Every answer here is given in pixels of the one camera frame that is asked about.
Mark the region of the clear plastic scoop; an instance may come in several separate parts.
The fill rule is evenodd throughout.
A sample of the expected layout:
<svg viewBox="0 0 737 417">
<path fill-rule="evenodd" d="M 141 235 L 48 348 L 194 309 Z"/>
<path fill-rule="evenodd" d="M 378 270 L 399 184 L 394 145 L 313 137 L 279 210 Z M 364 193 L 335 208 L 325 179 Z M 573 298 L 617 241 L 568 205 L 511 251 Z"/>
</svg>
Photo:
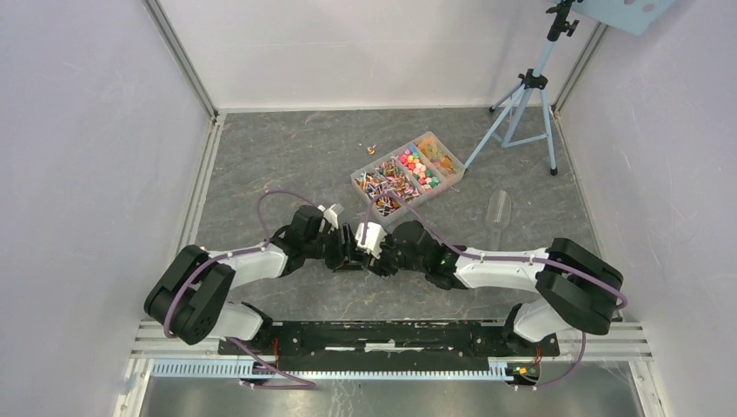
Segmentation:
<svg viewBox="0 0 737 417">
<path fill-rule="evenodd" d="M 496 190 L 489 199 L 486 214 L 488 228 L 488 249 L 499 251 L 504 230 L 508 227 L 511 218 L 512 201 L 507 191 Z"/>
</svg>

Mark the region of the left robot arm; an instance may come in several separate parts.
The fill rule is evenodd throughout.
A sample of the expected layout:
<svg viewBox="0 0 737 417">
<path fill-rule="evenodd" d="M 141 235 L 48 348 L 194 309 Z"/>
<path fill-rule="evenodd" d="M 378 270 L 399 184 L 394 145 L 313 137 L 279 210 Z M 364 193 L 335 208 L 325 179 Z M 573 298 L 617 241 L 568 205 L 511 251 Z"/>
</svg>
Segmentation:
<svg viewBox="0 0 737 417">
<path fill-rule="evenodd" d="M 269 242 L 231 251 L 209 252 L 191 244 L 182 248 L 149 292 L 143 310 L 164 327 L 169 338 L 196 345 L 206 337 L 233 336 L 252 354 L 273 342 L 268 317 L 247 303 L 228 300 L 232 289 L 251 282 L 281 278 L 307 260 L 327 268 L 359 268 L 347 223 L 340 224 L 339 204 L 327 208 L 302 205 L 290 224 Z"/>
</svg>

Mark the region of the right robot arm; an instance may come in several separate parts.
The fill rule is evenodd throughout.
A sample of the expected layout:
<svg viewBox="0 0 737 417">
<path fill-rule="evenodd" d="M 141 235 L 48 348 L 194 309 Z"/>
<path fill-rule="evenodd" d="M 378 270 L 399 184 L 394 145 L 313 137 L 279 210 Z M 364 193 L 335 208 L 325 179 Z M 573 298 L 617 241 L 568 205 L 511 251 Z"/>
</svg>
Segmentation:
<svg viewBox="0 0 737 417">
<path fill-rule="evenodd" d="M 411 221 L 391 234 L 364 222 L 355 240 L 377 275 L 406 270 L 445 290 L 506 288 L 539 295 L 507 318 L 501 340 L 512 354 L 525 354 L 545 336 L 570 328 L 605 335 L 624 302 L 622 274 L 567 238 L 523 252 L 484 251 L 441 243 L 421 222 Z"/>
</svg>

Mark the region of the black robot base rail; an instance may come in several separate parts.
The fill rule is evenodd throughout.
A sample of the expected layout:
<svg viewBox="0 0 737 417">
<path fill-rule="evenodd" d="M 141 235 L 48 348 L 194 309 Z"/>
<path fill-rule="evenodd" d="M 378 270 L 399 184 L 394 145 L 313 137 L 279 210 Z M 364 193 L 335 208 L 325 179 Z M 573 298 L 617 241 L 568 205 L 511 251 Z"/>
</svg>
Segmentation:
<svg viewBox="0 0 737 417">
<path fill-rule="evenodd" d="M 557 357 L 554 334 L 526 341 L 498 321 L 281 321 L 245 347 L 296 371 L 482 371 L 490 358 Z"/>
</svg>

